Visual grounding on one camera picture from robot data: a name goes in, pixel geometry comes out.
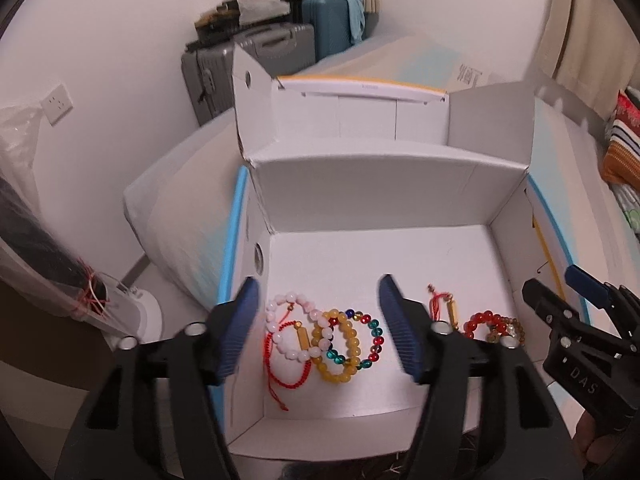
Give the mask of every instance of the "red cord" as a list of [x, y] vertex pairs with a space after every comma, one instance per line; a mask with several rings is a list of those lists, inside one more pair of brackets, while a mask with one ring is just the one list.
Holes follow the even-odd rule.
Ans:
[[446, 299], [450, 296], [448, 292], [436, 292], [436, 289], [433, 285], [429, 285], [427, 289], [431, 294], [432, 298], [429, 300], [429, 314], [431, 319], [434, 321], [440, 320], [440, 300]]
[[[282, 323], [285, 319], [287, 319], [287, 317], [289, 316], [289, 313], [290, 313], [290, 310], [287, 310], [287, 313], [280, 320], [281, 325], [278, 327], [279, 332], [282, 332], [287, 326], [295, 325], [296, 323], [295, 321], [287, 321], [286, 323]], [[271, 397], [273, 397], [273, 400], [275, 400], [280, 406], [280, 409], [283, 412], [288, 412], [289, 409], [287, 408], [287, 405], [280, 400], [280, 397], [278, 397], [278, 394], [275, 392], [275, 390], [271, 386], [271, 381], [274, 381], [276, 384], [279, 384], [280, 386], [282, 386], [283, 388], [287, 388], [288, 390], [295, 390], [300, 386], [302, 386], [304, 383], [306, 383], [306, 380], [309, 378], [309, 374], [311, 373], [311, 361], [307, 361], [305, 363], [305, 368], [302, 372], [302, 377], [300, 377], [300, 380], [297, 383], [287, 384], [279, 380], [279, 378], [277, 378], [271, 371], [271, 353], [272, 352], [273, 352], [273, 334], [269, 332], [264, 338], [264, 367], [267, 369], [267, 376], [268, 376], [267, 388], [269, 390]]]

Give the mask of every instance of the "white box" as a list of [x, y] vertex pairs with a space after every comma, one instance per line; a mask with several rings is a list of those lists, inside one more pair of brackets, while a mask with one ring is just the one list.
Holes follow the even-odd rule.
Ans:
[[[562, 274], [571, 263], [601, 280], [615, 274], [609, 260], [599, 260], [606, 250], [575, 248], [577, 241], [602, 239], [603, 215], [585, 227], [584, 204], [578, 203], [586, 195], [584, 180], [571, 173], [569, 164], [559, 177], [562, 186], [546, 182], [547, 173], [565, 164], [540, 157], [546, 150], [560, 157], [562, 147], [550, 143], [573, 127], [582, 132], [562, 123], [562, 115], [524, 83], [451, 96], [346, 78], [287, 83], [272, 81], [237, 49], [234, 84], [239, 142], [251, 179], [237, 196], [228, 293], [233, 295], [246, 276], [255, 276], [261, 307], [238, 370], [224, 387], [221, 412], [231, 453], [326, 461], [408, 449], [427, 390], [402, 371], [386, 330], [376, 297], [383, 274], [395, 277], [405, 297], [424, 304], [429, 283], [452, 292], [461, 325], [486, 309], [518, 317], [538, 367], [546, 357], [548, 329], [522, 302], [526, 279], [540, 279], [585, 319], [594, 317], [593, 309], [564, 285]], [[344, 114], [340, 101], [345, 98], [361, 100], [348, 106], [351, 115]], [[407, 103], [446, 107], [445, 129], [442, 109], [388, 120], [393, 108]], [[359, 122], [358, 114], [367, 118]], [[372, 116], [377, 120], [370, 136], [366, 128], [355, 136], [344, 134], [347, 127], [369, 124]], [[409, 134], [396, 136], [398, 124]], [[422, 140], [412, 138], [412, 125], [424, 132], [418, 136]], [[565, 183], [572, 186], [570, 197]], [[604, 208], [610, 207], [608, 200]], [[257, 265], [258, 260], [264, 264]], [[386, 342], [380, 361], [347, 384], [323, 382], [313, 370], [297, 390], [276, 386], [289, 408], [283, 412], [266, 388], [264, 303], [290, 290], [305, 294], [321, 310], [370, 313], [380, 320]], [[302, 311], [289, 319], [310, 325]], [[368, 337], [359, 337], [366, 352]], [[343, 350], [340, 336], [336, 341]], [[302, 373], [302, 365], [277, 353], [272, 367], [285, 381]], [[468, 429], [478, 421], [478, 385], [470, 381]]]

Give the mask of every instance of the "suitcase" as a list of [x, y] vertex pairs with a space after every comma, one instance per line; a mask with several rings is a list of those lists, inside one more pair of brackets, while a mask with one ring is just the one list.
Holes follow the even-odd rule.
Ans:
[[228, 42], [182, 54], [182, 75], [202, 126], [234, 106], [231, 71], [237, 43], [273, 77], [291, 75], [316, 62], [310, 25], [276, 23], [246, 31]]
[[302, 0], [302, 22], [314, 26], [318, 61], [351, 46], [347, 0]]

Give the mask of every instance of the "blue suitcase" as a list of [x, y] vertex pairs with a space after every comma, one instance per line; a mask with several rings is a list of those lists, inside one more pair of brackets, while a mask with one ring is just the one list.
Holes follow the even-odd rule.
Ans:
[[347, 0], [302, 0], [302, 22], [316, 30], [316, 61], [351, 46]]

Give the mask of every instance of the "white wall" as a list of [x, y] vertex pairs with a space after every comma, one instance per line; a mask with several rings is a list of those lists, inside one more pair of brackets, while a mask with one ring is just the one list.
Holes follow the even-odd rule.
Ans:
[[550, 0], [382, 0], [376, 33], [418, 30], [521, 78], [538, 47]]
[[221, 0], [26, 0], [0, 40], [0, 106], [64, 82], [74, 110], [43, 122], [35, 161], [50, 230], [115, 276], [143, 252], [122, 192], [196, 130], [180, 54]]
[[[44, 123], [34, 165], [46, 224], [98, 269], [142, 256], [122, 192], [197, 128], [180, 72], [193, 21], [221, 0], [26, 0], [0, 40], [0, 106], [64, 82], [74, 110]], [[518, 76], [546, 0], [383, 0], [380, 31], [409, 26]]]

